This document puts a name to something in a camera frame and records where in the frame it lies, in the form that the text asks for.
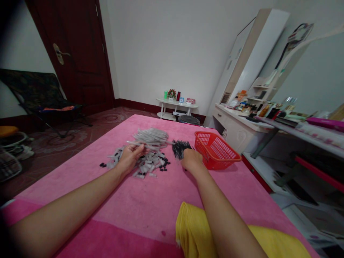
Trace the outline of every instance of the pile of plastic parts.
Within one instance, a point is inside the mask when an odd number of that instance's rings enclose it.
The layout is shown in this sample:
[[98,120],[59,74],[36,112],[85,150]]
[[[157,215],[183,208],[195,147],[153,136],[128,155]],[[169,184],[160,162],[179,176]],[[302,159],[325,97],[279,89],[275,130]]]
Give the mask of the pile of plastic parts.
[[[133,135],[135,141],[127,141],[129,144],[140,146],[144,144],[146,148],[150,149],[151,152],[141,156],[136,163],[133,177],[138,177],[144,179],[148,174],[151,177],[157,177],[154,174],[154,170],[160,169],[160,171],[167,171],[166,166],[170,164],[165,154],[160,150],[166,148],[168,144],[175,144],[173,142],[167,141],[168,134],[165,131],[150,128],[148,130],[138,129],[138,133]],[[113,155],[108,156],[110,161],[107,164],[101,163],[101,167],[107,167],[108,169],[114,168],[120,161],[125,146],[116,149]]]

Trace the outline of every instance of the mirror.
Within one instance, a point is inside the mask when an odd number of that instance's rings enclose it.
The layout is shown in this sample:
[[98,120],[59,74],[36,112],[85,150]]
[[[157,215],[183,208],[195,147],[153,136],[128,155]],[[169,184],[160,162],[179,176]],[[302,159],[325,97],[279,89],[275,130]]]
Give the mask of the mirror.
[[344,33],[317,39],[293,54],[268,99],[297,98],[294,112],[333,112],[344,103]]

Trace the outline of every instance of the wooden door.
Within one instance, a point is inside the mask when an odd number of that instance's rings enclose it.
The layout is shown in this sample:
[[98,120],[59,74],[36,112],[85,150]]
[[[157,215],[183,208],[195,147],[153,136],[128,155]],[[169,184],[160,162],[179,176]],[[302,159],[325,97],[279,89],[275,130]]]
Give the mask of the wooden door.
[[[114,107],[98,0],[26,0],[68,100],[87,115]],[[58,46],[62,54],[59,62]]]

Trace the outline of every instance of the folding chair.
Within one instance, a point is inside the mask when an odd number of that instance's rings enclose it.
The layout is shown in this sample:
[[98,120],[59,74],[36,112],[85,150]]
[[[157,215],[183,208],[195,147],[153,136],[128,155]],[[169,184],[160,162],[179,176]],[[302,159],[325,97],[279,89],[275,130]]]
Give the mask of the folding chair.
[[[61,138],[67,136],[74,122],[92,126],[81,113],[83,105],[63,98],[55,74],[0,69],[0,80],[9,87],[28,115],[38,117]],[[71,119],[71,124],[65,134],[61,134],[48,122],[49,117],[62,113],[68,114]],[[44,131],[44,124],[41,128],[38,128],[36,124],[35,126],[38,130]]]

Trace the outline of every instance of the yellow stool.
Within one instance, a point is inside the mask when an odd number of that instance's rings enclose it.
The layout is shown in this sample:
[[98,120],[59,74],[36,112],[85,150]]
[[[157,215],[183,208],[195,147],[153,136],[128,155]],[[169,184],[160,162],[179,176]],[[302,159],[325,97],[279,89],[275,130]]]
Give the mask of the yellow stool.
[[15,126],[0,126],[0,138],[11,136],[18,131],[18,127]]

